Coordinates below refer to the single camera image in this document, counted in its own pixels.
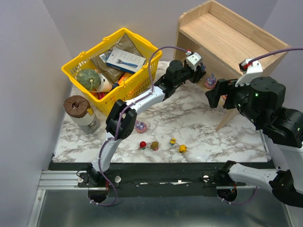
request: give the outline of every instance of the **gray floor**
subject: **gray floor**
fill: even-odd
[[[236,201],[249,198],[242,189]],[[39,227],[290,227],[285,206],[258,190],[248,204],[236,206],[216,197],[119,198],[103,208],[89,204],[85,191],[48,191]]]

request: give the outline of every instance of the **wooden leg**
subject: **wooden leg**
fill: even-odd
[[[237,109],[227,110],[224,118],[218,124],[218,126],[216,128],[216,131],[219,131],[222,127],[224,127],[227,124],[227,122],[229,122],[232,118],[234,118],[235,116],[237,116],[238,113],[239,113],[239,111]]]
[[[181,47],[183,49],[190,49],[191,51],[196,51],[199,48],[199,45],[195,44],[181,32],[177,33],[176,37],[176,46]],[[183,51],[175,50],[174,52],[174,60],[183,60],[187,57]]]

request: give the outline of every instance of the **wall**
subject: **wall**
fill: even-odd
[[[263,28],[291,46],[303,46],[302,9],[302,0],[279,0]],[[303,51],[289,52],[271,74],[271,77],[286,86],[284,106],[301,112],[303,112],[302,61]],[[270,140],[267,144],[276,166],[288,169],[284,156],[277,146]],[[293,211],[298,219],[298,226],[303,226],[303,209],[293,208]]]
[[[204,0],[44,0],[72,57],[121,27],[142,35],[157,47],[174,45],[178,18],[202,2]],[[218,2],[263,26],[277,0]],[[165,50],[162,59],[171,60],[172,53],[173,50]]]
[[[25,227],[70,90],[61,66],[71,59],[40,0],[0,3],[0,223]]]

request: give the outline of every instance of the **red ball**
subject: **red ball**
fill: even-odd
[[[146,143],[145,143],[144,141],[142,141],[142,142],[140,143],[140,147],[141,147],[141,148],[146,147]]]

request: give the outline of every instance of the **white marble surface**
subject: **white marble surface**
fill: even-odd
[[[157,77],[165,73],[167,66],[167,62],[159,62]],[[82,93],[74,87],[72,95]],[[65,115],[54,162],[91,162],[98,156],[105,136],[106,117],[94,106],[93,109],[101,126],[91,135],[83,133]],[[219,107],[211,109],[202,89],[187,82],[172,97],[138,116],[149,129],[143,134],[134,130],[122,141],[112,162],[266,162],[260,135],[243,116],[236,116],[227,126],[215,131],[224,112]],[[175,146],[169,144],[173,137],[177,139]],[[141,141],[158,141],[160,147],[157,151],[138,150]],[[187,146],[187,153],[178,152],[181,144]]]

